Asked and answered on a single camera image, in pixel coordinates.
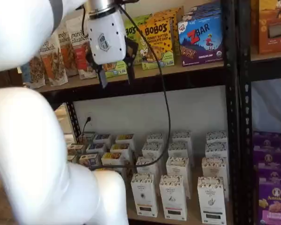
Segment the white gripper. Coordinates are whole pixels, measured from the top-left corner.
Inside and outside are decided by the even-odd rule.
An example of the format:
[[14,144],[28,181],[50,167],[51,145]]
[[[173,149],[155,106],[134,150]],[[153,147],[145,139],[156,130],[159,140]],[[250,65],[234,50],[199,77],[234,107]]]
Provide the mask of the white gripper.
[[97,19],[87,21],[90,48],[86,60],[96,71],[103,89],[107,86],[107,78],[102,64],[122,61],[126,64],[128,83],[135,78],[134,60],[137,55],[138,44],[125,37],[126,30],[121,13],[115,12]]

